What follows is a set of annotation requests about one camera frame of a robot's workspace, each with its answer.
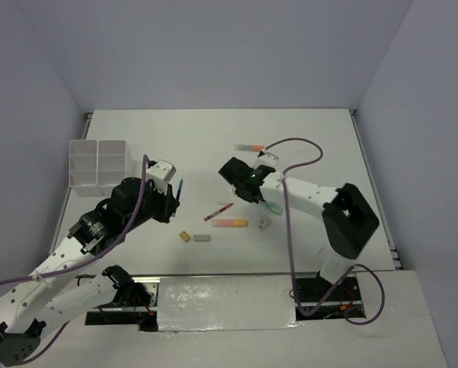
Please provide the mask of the white compartment box right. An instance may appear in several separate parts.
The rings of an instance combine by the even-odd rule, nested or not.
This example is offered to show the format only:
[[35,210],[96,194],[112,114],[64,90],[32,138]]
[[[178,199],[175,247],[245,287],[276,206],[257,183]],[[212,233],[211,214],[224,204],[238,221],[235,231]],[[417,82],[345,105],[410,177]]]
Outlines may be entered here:
[[134,161],[125,140],[99,140],[97,146],[97,185],[105,196],[134,173]]

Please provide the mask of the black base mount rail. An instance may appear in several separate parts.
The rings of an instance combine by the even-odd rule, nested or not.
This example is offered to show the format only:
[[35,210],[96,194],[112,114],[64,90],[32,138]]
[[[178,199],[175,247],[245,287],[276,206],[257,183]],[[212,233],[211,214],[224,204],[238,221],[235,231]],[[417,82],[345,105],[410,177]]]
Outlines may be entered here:
[[345,280],[326,299],[314,277],[300,277],[293,289],[290,276],[218,276],[162,278],[144,285],[152,295],[149,307],[130,302],[87,313],[87,326],[132,325],[145,332],[280,330],[306,320],[365,318],[355,277]]

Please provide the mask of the white compartment box left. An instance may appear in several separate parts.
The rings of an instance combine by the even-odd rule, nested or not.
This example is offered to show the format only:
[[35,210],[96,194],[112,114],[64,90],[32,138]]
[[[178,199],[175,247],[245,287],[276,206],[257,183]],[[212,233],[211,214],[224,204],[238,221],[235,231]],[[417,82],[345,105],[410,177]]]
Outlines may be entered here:
[[68,181],[71,188],[97,185],[97,141],[71,140]]

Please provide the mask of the red pen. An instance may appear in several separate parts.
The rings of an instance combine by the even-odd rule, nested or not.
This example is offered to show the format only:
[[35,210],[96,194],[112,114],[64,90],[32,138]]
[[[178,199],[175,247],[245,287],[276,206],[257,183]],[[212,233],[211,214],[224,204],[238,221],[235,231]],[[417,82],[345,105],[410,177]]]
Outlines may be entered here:
[[230,203],[224,205],[223,207],[219,208],[217,211],[215,211],[215,212],[211,213],[210,215],[204,217],[204,221],[207,222],[207,221],[215,218],[216,216],[220,215],[222,212],[225,212],[228,209],[230,209],[233,205],[234,205],[234,202],[230,202]]

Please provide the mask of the grey eraser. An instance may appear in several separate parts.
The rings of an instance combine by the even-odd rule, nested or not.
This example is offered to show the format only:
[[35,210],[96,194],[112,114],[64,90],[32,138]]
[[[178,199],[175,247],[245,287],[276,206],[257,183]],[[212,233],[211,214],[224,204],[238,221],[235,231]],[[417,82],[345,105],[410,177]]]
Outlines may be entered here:
[[211,240],[210,235],[193,235],[193,240],[195,242],[209,242]]

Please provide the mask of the white compartment box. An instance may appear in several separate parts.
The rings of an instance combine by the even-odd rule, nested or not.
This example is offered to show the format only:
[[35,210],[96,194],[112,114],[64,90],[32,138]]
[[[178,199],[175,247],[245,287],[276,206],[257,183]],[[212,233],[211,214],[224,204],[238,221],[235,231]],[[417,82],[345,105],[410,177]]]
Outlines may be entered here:
[[134,173],[134,161],[125,140],[99,140],[97,146],[97,185],[105,196]]
[[71,188],[97,185],[97,141],[71,140],[68,181]]

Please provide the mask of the white taped cover panel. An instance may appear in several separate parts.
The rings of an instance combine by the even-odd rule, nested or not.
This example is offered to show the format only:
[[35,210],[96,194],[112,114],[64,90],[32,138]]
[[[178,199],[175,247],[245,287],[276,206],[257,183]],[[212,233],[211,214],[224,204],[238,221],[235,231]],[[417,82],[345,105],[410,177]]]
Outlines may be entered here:
[[282,330],[299,326],[286,275],[163,278],[160,331]]

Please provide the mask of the white red small box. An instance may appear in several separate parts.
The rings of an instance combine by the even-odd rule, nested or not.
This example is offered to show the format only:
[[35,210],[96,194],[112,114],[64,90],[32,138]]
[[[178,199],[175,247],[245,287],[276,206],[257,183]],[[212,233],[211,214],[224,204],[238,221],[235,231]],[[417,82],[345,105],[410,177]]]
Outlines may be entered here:
[[273,220],[269,216],[262,215],[257,220],[257,229],[259,232],[262,232],[272,224],[273,224]]

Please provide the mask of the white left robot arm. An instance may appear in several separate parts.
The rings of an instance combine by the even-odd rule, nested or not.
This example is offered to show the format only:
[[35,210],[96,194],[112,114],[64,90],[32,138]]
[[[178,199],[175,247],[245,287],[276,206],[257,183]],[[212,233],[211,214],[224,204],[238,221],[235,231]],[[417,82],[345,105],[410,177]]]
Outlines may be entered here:
[[65,288],[123,243],[128,232],[151,219],[169,223],[178,206],[167,179],[126,178],[109,198],[78,219],[30,275],[9,279],[12,288],[0,297],[0,363],[10,367],[36,360],[49,333],[60,333],[89,309],[108,304],[148,306],[151,293],[119,265],[106,267],[71,291]]

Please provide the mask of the pink orange highlighter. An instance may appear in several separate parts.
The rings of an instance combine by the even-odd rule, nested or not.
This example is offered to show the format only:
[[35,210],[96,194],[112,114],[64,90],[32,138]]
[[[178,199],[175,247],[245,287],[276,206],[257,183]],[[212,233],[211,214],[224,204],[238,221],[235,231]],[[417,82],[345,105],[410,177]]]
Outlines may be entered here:
[[248,221],[245,218],[213,219],[211,225],[218,228],[246,228]]

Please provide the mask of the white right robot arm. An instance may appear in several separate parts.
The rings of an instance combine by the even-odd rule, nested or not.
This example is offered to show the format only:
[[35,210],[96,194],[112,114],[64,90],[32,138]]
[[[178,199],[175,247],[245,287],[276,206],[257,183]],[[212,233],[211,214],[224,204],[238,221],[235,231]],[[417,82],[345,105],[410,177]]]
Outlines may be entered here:
[[278,157],[270,153],[259,155],[252,166],[232,157],[218,173],[246,202],[284,205],[286,212],[296,209],[323,222],[332,253],[316,284],[322,298],[334,300],[344,289],[340,277],[377,230],[378,217],[355,185],[336,188],[294,179],[277,170],[277,163]]

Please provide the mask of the orange grey utility knife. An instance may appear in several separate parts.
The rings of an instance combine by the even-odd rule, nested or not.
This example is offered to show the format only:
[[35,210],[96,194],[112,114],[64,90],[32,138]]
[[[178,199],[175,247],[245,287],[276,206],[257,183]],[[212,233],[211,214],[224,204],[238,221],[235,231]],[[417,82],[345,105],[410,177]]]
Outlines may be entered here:
[[265,149],[263,145],[235,144],[234,149],[242,152],[260,152]]

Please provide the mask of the blue pen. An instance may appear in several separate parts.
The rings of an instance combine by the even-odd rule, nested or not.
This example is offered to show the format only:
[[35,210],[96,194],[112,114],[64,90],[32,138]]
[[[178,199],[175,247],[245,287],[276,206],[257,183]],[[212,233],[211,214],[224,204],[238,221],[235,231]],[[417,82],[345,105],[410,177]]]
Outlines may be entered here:
[[184,178],[181,178],[178,183],[178,188],[177,188],[176,197],[175,197],[178,202],[180,201],[180,198],[181,198],[183,185],[184,185]]

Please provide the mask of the yellow eraser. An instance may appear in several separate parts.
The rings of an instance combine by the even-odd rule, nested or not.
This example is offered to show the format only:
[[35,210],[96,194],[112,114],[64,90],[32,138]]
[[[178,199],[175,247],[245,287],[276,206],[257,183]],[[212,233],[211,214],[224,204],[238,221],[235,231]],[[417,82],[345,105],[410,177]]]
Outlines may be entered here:
[[191,240],[191,236],[186,231],[180,232],[179,236],[184,242],[189,242]]

